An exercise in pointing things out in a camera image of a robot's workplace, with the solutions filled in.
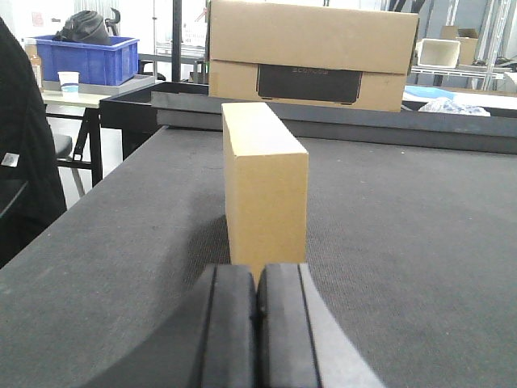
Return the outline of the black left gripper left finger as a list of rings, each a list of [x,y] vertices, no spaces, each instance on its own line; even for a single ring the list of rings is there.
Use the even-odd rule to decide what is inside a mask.
[[[208,309],[193,387],[255,387],[256,303],[254,279],[246,265],[208,266]]]

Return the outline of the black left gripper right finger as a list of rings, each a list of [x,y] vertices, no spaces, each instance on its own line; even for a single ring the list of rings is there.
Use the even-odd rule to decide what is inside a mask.
[[[345,335],[307,264],[268,264],[258,285],[261,387],[382,387]]]

